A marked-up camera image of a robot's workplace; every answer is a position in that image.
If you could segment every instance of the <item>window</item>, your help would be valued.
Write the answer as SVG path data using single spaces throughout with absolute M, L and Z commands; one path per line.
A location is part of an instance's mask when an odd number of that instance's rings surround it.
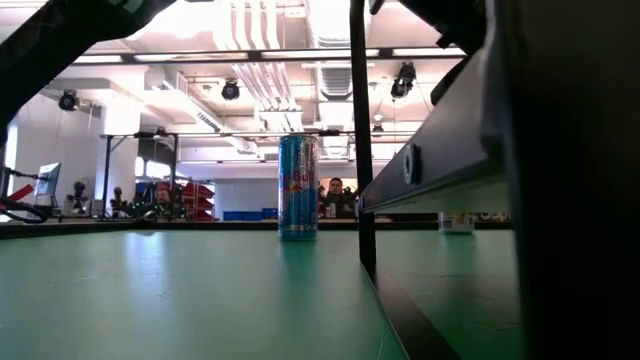
M 144 175 L 144 159 L 138 156 L 136 158 L 136 176 Z
M 163 178 L 171 175 L 171 167 L 167 164 L 161 164 L 155 161 L 147 161 L 147 176 L 154 178 Z

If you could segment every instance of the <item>small box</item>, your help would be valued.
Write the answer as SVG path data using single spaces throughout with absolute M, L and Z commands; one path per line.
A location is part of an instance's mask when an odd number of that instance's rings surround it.
M 224 221 L 242 221 L 242 211 L 225 211 L 222 214 Z
M 243 211 L 242 220 L 244 221 L 262 221 L 262 211 Z
M 272 208 L 263 208 L 262 209 L 262 218 L 267 219 L 277 219 L 278 218 L 278 209 Z

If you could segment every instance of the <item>spotlight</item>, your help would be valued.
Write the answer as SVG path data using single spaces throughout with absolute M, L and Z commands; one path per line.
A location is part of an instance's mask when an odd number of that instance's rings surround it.
M 64 111 L 76 111 L 78 110 L 78 105 L 80 101 L 76 96 L 77 91 L 75 90 L 65 90 L 58 101 L 58 107 Z
M 238 80 L 229 79 L 222 88 L 222 97 L 225 100 L 235 100 L 240 96 L 240 89 L 238 88 Z
M 373 129 L 371 129 L 372 133 L 381 133 L 384 132 L 384 129 L 382 128 L 381 124 L 375 124 L 373 125 Z
M 413 88 L 413 81 L 416 79 L 416 68 L 413 67 L 413 63 L 402 63 L 398 74 L 393 80 L 393 86 L 391 86 L 391 96 L 394 99 L 399 99 L 407 96 L 409 91 Z

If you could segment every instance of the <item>white wall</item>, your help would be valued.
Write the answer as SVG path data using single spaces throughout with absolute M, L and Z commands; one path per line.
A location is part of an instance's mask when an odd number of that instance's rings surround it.
M 37 174 L 40 166 L 61 162 L 58 202 L 62 204 L 67 194 L 73 194 L 73 183 L 82 178 L 88 179 L 85 194 L 91 196 L 96 177 L 97 139 L 103 127 L 99 118 L 90 119 L 87 113 L 79 111 L 62 111 L 55 101 L 38 94 L 20 109 L 16 124 L 16 170 Z M 35 180 L 15 178 L 13 190 L 26 184 L 35 186 Z M 33 193 L 23 201 L 33 203 Z
M 105 134 L 133 134 L 140 129 L 141 104 L 120 94 L 116 94 L 105 106 L 102 120 Z M 120 141 L 113 139 L 112 148 Z M 106 156 L 106 140 L 100 141 L 97 155 L 97 174 L 100 182 L 95 188 L 95 197 L 102 199 L 104 188 L 104 163 Z M 113 189 L 122 189 L 122 198 L 133 199 L 135 194 L 135 163 L 138 156 L 138 140 L 128 138 L 111 152 L 109 162 L 109 184 L 107 184 L 107 209 L 109 199 L 113 198 Z
M 224 211 L 262 211 L 278 207 L 277 179 L 234 179 L 216 182 L 215 217 Z

